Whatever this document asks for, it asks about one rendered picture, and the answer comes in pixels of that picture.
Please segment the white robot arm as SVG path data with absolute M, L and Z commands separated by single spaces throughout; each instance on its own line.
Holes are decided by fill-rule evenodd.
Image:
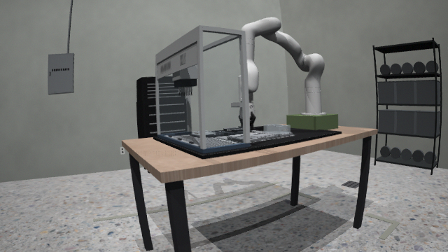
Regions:
M 249 102 L 253 101 L 253 92 L 258 89 L 259 74 L 254 64 L 255 37 L 275 42 L 287 50 L 297 66 L 304 72 L 309 72 L 304 80 L 306 113 L 301 115 L 315 116 L 326 115 L 321 110 L 321 76 L 325 67 L 324 59 L 319 54 L 306 56 L 301 52 L 299 43 L 288 34 L 280 32 L 281 22 L 275 17 L 268 17 L 256 22 L 244 25 L 241 30 L 246 32 L 246 54 L 248 62 L 248 96 Z

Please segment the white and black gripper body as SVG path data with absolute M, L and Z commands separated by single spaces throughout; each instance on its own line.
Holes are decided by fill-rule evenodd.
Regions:
M 250 118 L 251 118 L 251 112 L 255 115 L 254 105 L 251 102 L 249 102 L 249 109 L 250 109 Z

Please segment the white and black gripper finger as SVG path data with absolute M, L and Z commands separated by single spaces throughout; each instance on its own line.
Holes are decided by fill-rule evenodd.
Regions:
M 253 124 L 254 124 L 255 119 L 256 119 L 256 117 L 251 112 L 251 118 L 250 118 L 250 128 L 251 128 L 251 131 L 253 130 Z

